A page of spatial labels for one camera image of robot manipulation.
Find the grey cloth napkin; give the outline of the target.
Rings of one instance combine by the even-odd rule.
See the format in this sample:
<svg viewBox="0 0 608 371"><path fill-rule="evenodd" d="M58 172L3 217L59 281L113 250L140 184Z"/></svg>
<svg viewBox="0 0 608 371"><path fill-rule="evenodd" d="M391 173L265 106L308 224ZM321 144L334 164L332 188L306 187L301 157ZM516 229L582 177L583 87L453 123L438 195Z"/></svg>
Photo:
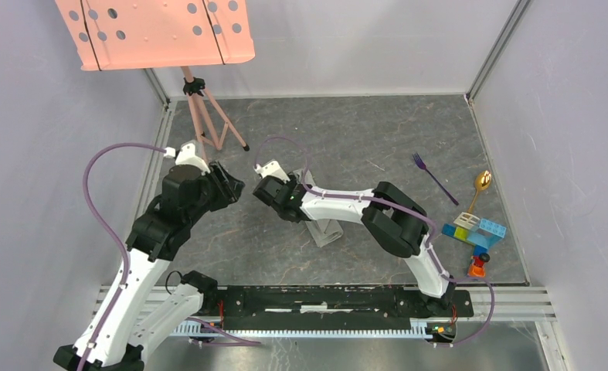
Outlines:
<svg viewBox="0 0 608 371"><path fill-rule="evenodd" d="M307 183L310 187L316 186L310 172L308 172L305 177L302 177L303 169L299 168L293 171L293 174L297 180ZM343 229L337 220L306 221L305 225L318 247L324 247L343 235Z"/></svg>

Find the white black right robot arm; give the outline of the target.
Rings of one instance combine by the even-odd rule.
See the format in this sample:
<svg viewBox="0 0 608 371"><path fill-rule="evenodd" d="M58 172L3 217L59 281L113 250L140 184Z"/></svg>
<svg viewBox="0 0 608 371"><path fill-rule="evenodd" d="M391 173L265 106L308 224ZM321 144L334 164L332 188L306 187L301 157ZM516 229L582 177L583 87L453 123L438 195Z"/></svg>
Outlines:
<svg viewBox="0 0 608 371"><path fill-rule="evenodd" d="M338 220L364 226L387 253L402 258L422 292L424 309L442 315L453 306L455 283L433 252L436 227L426 212L389 182L374 189L335 191L291 176L263 177L253 195L286 221Z"/></svg>

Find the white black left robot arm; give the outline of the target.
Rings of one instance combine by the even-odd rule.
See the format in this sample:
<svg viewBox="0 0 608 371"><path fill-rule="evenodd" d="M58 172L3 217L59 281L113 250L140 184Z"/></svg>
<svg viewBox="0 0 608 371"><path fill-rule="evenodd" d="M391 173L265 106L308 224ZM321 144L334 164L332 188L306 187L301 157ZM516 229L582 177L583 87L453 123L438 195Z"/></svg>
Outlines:
<svg viewBox="0 0 608 371"><path fill-rule="evenodd" d="M208 212L236 203L245 187L218 162L203 172L175 165L163 178L161 193L132 226L127 257L86 331L62 345L53 362L64 370L143 370L150 355L188 316L213 313L219 304L216 280L196 271L143 320L141 308L167 271L192 228Z"/></svg>

